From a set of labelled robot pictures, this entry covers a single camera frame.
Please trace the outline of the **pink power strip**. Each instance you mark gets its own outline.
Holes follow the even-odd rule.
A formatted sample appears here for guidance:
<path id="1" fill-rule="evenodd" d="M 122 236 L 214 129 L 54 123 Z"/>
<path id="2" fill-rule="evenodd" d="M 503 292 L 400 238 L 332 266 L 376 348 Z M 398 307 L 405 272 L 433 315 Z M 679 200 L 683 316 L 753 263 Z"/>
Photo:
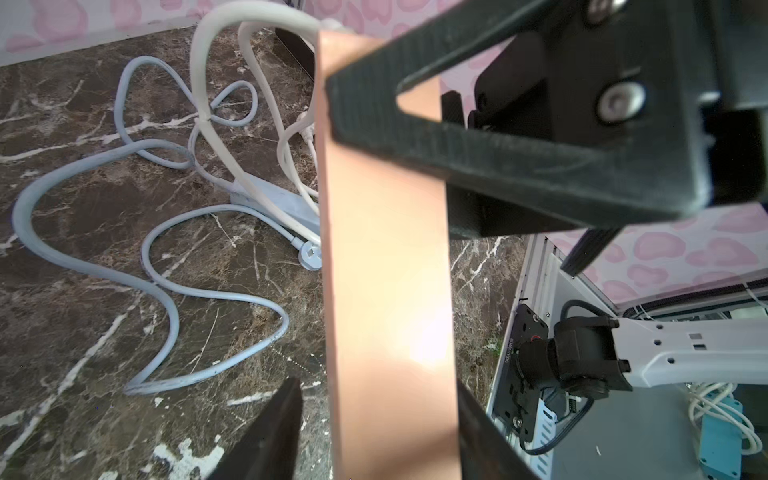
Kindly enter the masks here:
<path id="1" fill-rule="evenodd" d="M 375 39 L 322 31 L 316 67 L 333 474 L 461 475 L 445 186 L 338 143 L 331 74 Z"/>

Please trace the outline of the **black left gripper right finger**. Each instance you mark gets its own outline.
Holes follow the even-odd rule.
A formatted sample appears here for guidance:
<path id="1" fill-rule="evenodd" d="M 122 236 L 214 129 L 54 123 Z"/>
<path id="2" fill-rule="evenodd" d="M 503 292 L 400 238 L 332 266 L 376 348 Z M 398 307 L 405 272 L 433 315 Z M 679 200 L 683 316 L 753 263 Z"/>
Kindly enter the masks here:
<path id="1" fill-rule="evenodd" d="M 499 43 L 503 90 L 539 103 L 510 132 L 398 105 Z M 579 226 L 767 198 L 763 1 L 464 1 L 324 88 L 336 141 Z"/>

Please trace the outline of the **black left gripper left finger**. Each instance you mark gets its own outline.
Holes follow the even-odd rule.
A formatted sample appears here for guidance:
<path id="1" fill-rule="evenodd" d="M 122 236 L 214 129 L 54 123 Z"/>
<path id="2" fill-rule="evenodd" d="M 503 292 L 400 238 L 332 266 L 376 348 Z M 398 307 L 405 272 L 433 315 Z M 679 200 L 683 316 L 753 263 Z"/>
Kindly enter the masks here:
<path id="1" fill-rule="evenodd" d="M 302 410 L 300 382 L 289 377 L 208 479 L 293 479 Z"/>

